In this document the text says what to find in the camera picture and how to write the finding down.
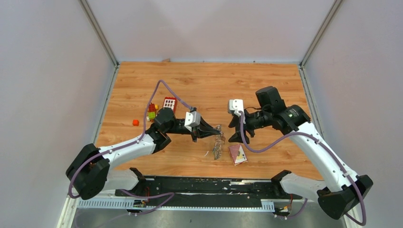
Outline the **metal disc with keyrings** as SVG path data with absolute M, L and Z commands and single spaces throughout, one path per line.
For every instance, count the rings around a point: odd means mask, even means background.
M 225 144 L 225 136 L 224 136 L 224 132 L 222 130 L 222 125 L 217 125 L 215 127 L 216 130 L 220 131 L 220 135 L 216 135 L 215 136 L 215 143 L 214 143 L 214 147 L 212 150 L 213 156 L 214 156 L 214 160 L 218 160 L 223 152 L 223 147 Z

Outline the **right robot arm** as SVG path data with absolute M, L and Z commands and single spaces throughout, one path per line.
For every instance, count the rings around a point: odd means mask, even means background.
M 322 180 L 313 180 L 284 170 L 271 182 L 272 194 L 284 198 L 288 194 L 315 201 L 332 219 L 347 216 L 355 206 L 364 207 L 364 198 L 373 186 L 367 175 L 358 175 L 330 148 L 319 134 L 308 114 L 298 105 L 287 106 L 273 86 L 256 92 L 258 109 L 249 113 L 241 99 L 228 102 L 232 115 L 229 124 L 235 129 L 231 143 L 249 146 L 256 129 L 271 126 L 282 133 L 282 139 L 290 139 L 310 159 Z

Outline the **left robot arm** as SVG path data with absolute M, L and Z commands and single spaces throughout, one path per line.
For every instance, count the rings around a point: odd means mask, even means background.
M 164 149 L 170 142 L 169 134 L 188 134 L 192 141 L 220 135 L 192 108 L 183 119 L 178 119 L 171 108 L 162 108 L 150 127 L 141 135 L 110 146 L 85 145 L 66 170 L 70 180 L 68 194 L 88 200 L 104 190 L 128 190 L 134 196 L 145 192 L 145 182 L 138 171 L 115 171 L 114 168 L 141 156 Z

